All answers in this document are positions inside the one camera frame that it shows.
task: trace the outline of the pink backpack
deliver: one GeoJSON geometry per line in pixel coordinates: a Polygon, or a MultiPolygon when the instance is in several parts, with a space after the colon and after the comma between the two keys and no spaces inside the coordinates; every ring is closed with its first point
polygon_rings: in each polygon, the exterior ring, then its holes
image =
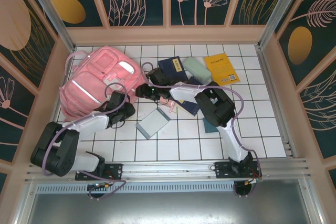
{"type": "MultiPolygon", "coordinates": [[[[67,62],[78,52],[70,55],[67,62]]],[[[73,75],[60,88],[61,111],[65,121],[73,121],[90,114],[107,101],[105,89],[113,82],[121,83],[126,87],[130,102],[138,98],[135,89],[144,84],[140,67],[112,47],[101,47],[90,53],[78,65],[73,66],[73,75]]],[[[107,96],[114,90],[123,91],[120,85],[111,85],[107,96]]]]}

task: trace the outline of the metal frame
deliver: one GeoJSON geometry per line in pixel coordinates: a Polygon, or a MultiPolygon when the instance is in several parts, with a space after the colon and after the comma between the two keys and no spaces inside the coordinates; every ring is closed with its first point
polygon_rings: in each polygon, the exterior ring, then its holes
{"type": "Polygon", "coordinates": [[[42,6],[43,10],[48,15],[50,21],[54,25],[54,28],[58,32],[59,36],[63,39],[66,47],[73,51],[73,47],[75,43],[72,41],[67,28],[65,27],[63,21],[58,16],[57,11],[55,10],[51,0],[38,0],[40,5],[42,6]]]}
{"type": "Polygon", "coordinates": [[[269,98],[271,100],[271,104],[274,110],[275,118],[279,126],[279,131],[280,131],[282,140],[288,141],[293,157],[298,157],[298,153],[295,149],[292,136],[290,134],[290,131],[289,131],[289,128],[288,128],[288,125],[287,125],[287,122],[285,120],[285,116],[283,113],[283,109],[281,107],[279,95],[277,94],[277,91],[275,89],[274,79],[271,73],[269,72],[269,66],[267,63],[267,58],[265,57],[264,50],[256,46],[256,51],[257,51],[257,56],[258,56],[260,66],[262,69],[262,74],[265,79],[265,84],[266,84],[266,88],[269,94],[269,98]]]}
{"type": "Polygon", "coordinates": [[[259,42],[258,42],[259,48],[263,49],[267,45],[268,40],[271,38],[273,32],[275,31],[277,25],[279,24],[282,16],[286,13],[286,10],[289,7],[291,2],[292,0],[279,0],[278,1],[259,39],[259,42]]]}

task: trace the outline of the cable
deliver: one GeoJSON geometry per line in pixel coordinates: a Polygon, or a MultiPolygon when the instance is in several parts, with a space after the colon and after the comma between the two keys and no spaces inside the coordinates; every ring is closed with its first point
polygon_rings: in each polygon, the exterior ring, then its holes
{"type": "MultiPolygon", "coordinates": [[[[125,91],[125,94],[127,94],[127,90],[126,90],[126,87],[125,87],[124,85],[122,85],[122,84],[120,84],[120,83],[117,83],[117,82],[111,83],[110,85],[113,85],[113,84],[118,84],[118,85],[120,85],[120,86],[123,88],[123,90],[125,91]]],[[[114,111],[120,109],[120,108],[124,105],[124,103],[126,102],[126,99],[127,99],[127,95],[124,96],[124,100],[121,102],[121,104],[120,104],[118,107],[116,107],[115,109],[113,109],[113,110],[110,110],[110,111],[107,111],[107,112],[100,112],[100,113],[97,113],[97,114],[90,114],[90,115],[87,115],[87,116],[85,116],[85,117],[83,117],[83,118],[80,118],[80,119],[78,119],[78,120],[76,120],[76,121],[74,121],[74,122],[72,122],[72,123],[69,123],[68,125],[64,126],[60,131],[58,131],[58,132],[56,133],[56,135],[54,136],[54,138],[51,140],[51,142],[50,142],[50,144],[49,144],[49,146],[48,146],[48,148],[47,148],[47,150],[46,150],[46,154],[44,155],[43,162],[42,162],[42,172],[43,172],[43,174],[44,174],[45,176],[53,175],[53,173],[47,173],[47,171],[46,171],[47,158],[48,158],[48,155],[49,155],[50,150],[51,150],[51,148],[52,148],[52,145],[55,143],[56,139],[57,139],[57,138],[58,138],[58,137],[59,137],[59,136],[60,136],[60,135],[67,129],[67,128],[70,128],[70,127],[72,127],[72,126],[75,126],[77,123],[80,123],[80,122],[86,120],[87,118],[95,117],[95,116],[101,116],[101,115],[106,115],[106,114],[112,113],[112,112],[114,112],[114,111]]]]}
{"type": "Polygon", "coordinates": [[[235,90],[233,89],[229,89],[229,88],[226,88],[226,87],[221,87],[221,86],[207,86],[207,85],[191,85],[191,84],[175,84],[175,85],[172,85],[172,86],[159,86],[159,85],[155,85],[155,84],[152,84],[148,78],[146,77],[146,75],[144,74],[144,71],[143,71],[143,67],[144,65],[146,64],[150,64],[152,66],[152,69],[154,68],[153,64],[151,64],[150,62],[145,62],[144,64],[141,65],[141,75],[143,77],[143,79],[146,81],[146,83],[150,86],[153,86],[153,87],[156,87],[156,88],[180,88],[180,87],[189,87],[189,88],[195,88],[197,87],[198,89],[200,88],[205,88],[205,89],[222,89],[222,90],[226,90],[226,91],[229,91],[233,94],[235,94],[236,96],[238,96],[238,98],[240,99],[241,101],[241,108],[240,110],[237,112],[237,114],[233,117],[233,119],[231,120],[231,127],[232,127],[232,133],[238,143],[238,145],[243,149],[243,150],[246,150],[248,152],[253,152],[256,156],[256,160],[257,160],[257,164],[258,164],[258,167],[259,167],[259,177],[261,177],[261,168],[260,168],[260,161],[259,161],[259,158],[258,158],[258,155],[256,153],[255,150],[252,150],[252,149],[248,149],[246,147],[243,146],[243,144],[240,142],[236,132],[235,132],[235,128],[234,128],[234,122],[237,120],[238,116],[241,114],[241,112],[243,111],[243,108],[244,108],[244,99],[243,97],[235,90]]]}
{"type": "MultiPolygon", "coordinates": [[[[118,191],[120,188],[122,188],[126,184],[126,180],[123,180],[123,179],[122,180],[106,179],[106,178],[102,178],[102,177],[98,177],[96,175],[90,174],[90,173],[88,173],[84,170],[81,170],[80,173],[83,173],[83,174],[85,174],[87,176],[90,176],[92,178],[96,178],[98,180],[104,180],[104,181],[108,181],[108,182],[112,182],[112,183],[122,182],[122,184],[120,186],[118,186],[115,190],[113,190],[112,192],[110,192],[108,194],[104,194],[103,196],[101,196],[100,198],[97,198],[96,200],[105,199],[105,198],[108,198],[108,197],[112,196],[114,193],[116,193],[116,191],[118,191]]],[[[94,199],[93,196],[91,195],[93,190],[94,190],[94,187],[92,187],[89,191],[89,196],[90,196],[91,199],[94,199]]]]}

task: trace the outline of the white tile floor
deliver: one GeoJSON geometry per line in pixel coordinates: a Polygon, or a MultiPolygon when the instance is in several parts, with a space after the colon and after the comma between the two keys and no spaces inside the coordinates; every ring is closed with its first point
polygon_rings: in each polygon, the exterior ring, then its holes
{"type": "MultiPolygon", "coordinates": [[[[286,157],[275,115],[254,45],[162,45],[162,46],[114,46],[138,64],[149,61],[157,66],[158,60],[180,56],[183,61],[193,56],[203,62],[203,57],[225,52],[239,75],[240,82],[231,88],[245,99],[245,108],[238,119],[243,142],[254,149],[260,158],[286,157]]],[[[88,53],[99,47],[78,47],[88,53]]],[[[76,56],[73,65],[84,55],[76,56]]],[[[236,109],[241,103],[235,95],[236,109]]],[[[169,113],[160,108],[171,121],[150,140],[135,125],[157,108],[154,102],[139,99],[134,104],[136,114],[127,119],[119,129],[107,129],[88,137],[78,148],[97,153],[108,162],[126,161],[176,161],[228,158],[227,149],[219,133],[205,133],[201,111],[192,116],[177,109],[169,113]]],[[[58,112],[57,121],[64,119],[58,112]]]]}

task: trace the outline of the metal post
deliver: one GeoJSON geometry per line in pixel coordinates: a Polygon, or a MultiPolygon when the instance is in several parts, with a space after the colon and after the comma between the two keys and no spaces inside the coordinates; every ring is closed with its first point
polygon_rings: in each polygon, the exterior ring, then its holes
{"type": "Polygon", "coordinates": [[[258,44],[259,44],[260,49],[263,49],[267,45],[268,40],[271,38],[273,32],[275,31],[275,28],[279,24],[282,16],[285,14],[291,2],[292,0],[279,0],[278,1],[259,39],[258,44]]]}
{"type": "Polygon", "coordinates": [[[58,16],[51,0],[38,0],[46,14],[48,15],[50,21],[54,25],[59,36],[63,39],[65,45],[70,51],[73,51],[74,42],[72,41],[67,28],[65,27],[63,21],[58,16]]]}

